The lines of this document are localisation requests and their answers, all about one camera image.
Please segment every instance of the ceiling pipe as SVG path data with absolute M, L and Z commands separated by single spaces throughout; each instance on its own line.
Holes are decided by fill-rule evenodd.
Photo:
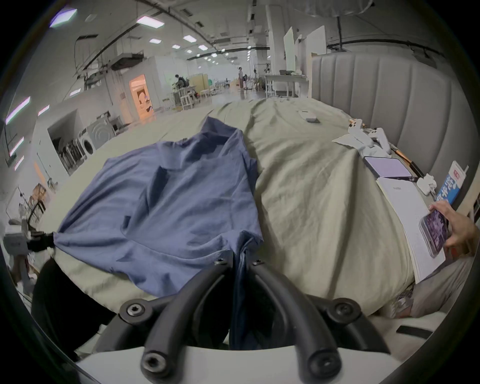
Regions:
M 242 52 L 242 51 L 249 51 L 249 50 L 257 50 L 257 51 L 266 51 L 269 50 L 270 47 L 251 47 L 250 49 L 248 48 L 232 48 L 232 49 L 226 49 L 223 52 L 220 51 L 215 51 L 215 52 L 208 52 L 208 53 L 202 53 L 200 56 L 193 56 L 188 58 L 187 60 L 193 60 L 193 59 L 201 59 L 202 57 L 205 56 L 211 56 L 212 53 L 216 53 L 217 55 L 225 55 L 226 53 L 231 53 L 231 52 Z
M 215 48 L 214 44 L 213 44 L 213 41 L 210 41 L 209 39 L 207 39 L 201 32 L 198 32 L 195 28 L 193 28 L 191 25 L 189 25 L 188 23 L 184 22 L 182 19 L 178 18 L 177 16 L 175 16 L 174 14 L 170 13 L 169 10 L 166 10 L 162 7 L 160 7 L 158 4 L 156 3 L 152 3 L 151 1 L 149 0 L 135 0 L 139 3 L 143 3 L 145 5 L 148 5 L 150 7 L 153 7 L 153 8 L 156 8 L 158 9 L 159 11 L 161 11 L 162 13 L 165 13 L 167 14 L 168 16 L 170 16 L 172 19 L 178 21 L 180 24 L 184 25 L 185 27 L 187 27 L 188 29 L 190 29 L 191 31 L 195 32 L 197 35 L 199 35 L 203 40 L 205 40 L 207 42 L 207 44 L 211 45 L 213 48 Z

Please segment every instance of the black cable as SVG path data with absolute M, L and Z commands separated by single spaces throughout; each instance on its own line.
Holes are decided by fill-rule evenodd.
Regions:
M 340 52 L 342 52 L 342 25 L 340 24 L 340 16 L 336 17 L 336 27 L 338 28 L 338 36 L 340 38 Z
M 439 52 L 439 51 L 437 51 L 436 49 L 427 47 L 427 46 L 422 45 L 422 44 L 412 43 L 411 41 L 407 41 L 407 40 L 395 40 L 395 39 L 358 39 L 358 40 L 349 40 L 349 41 L 343 41 L 343 42 L 342 42 L 342 44 L 356 44 L 356 43 L 391 43 L 391 44 L 402 44 L 402 45 L 406 45 L 406 46 L 408 46 L 408 47 L 418 47 L 418 48 L 422 48 L 422 49 L 425 49 L 425 50 L 427 50 L 427 51 L 436 53 L 437 55 L 440 55 L 440 56 L 442 56 L 443 58 L 445 57 L 445 55 L 444 55 L 442 52 Z M 327 45 L 327 48 L 328 48 L 328 49 L 332 49 L 332 48 L 336 47 L 337 45 L 339 45 L 339 43 L 328 44 L 328 45 Z

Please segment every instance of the washing machine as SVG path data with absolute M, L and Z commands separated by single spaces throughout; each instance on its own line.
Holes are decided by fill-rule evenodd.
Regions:
M 102 117 L 90 124 L 78 134 L 78 141 L 87 158 L 91 157 L 97 149 L 115 136 L 113 126 L 107 117 Z

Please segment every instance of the white tissue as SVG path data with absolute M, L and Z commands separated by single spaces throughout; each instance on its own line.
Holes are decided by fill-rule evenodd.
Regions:
M 365 157 L 365 156 L 391 157 L 387 152 L 385 152 L 382 149 L 382 147 L 380 147 L 376 144 L 371 148 L 367 147 L 364 143 L 357 140 L 350 133 L 347 133 L 346 135 L 343 135 L 343 136 L 339 137 L 338 139 L 332 140 L 332 142 L 355 148 L 362 158 Z

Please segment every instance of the white paper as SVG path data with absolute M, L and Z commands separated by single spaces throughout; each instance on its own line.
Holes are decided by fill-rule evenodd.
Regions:
M 362 158 L 365 156 L 391 157 L 382 147 L 378 146 L 377 144 L 375 144 L 372 148 L 367 147 L 364 143 L 362 143 L 360 140 L 357 140 L 357 138 L 350 133 L 340 136 L 338 139 L 332 140 L 332 142 L 355 148 Z
M 428 208 L 410 181 L 378 178 L 377 183 L 403 225 L 418 284 L 445 261 L 443 249 L 435 257 L 430 256 L 420 232 L 420 220 L 429 213 Z

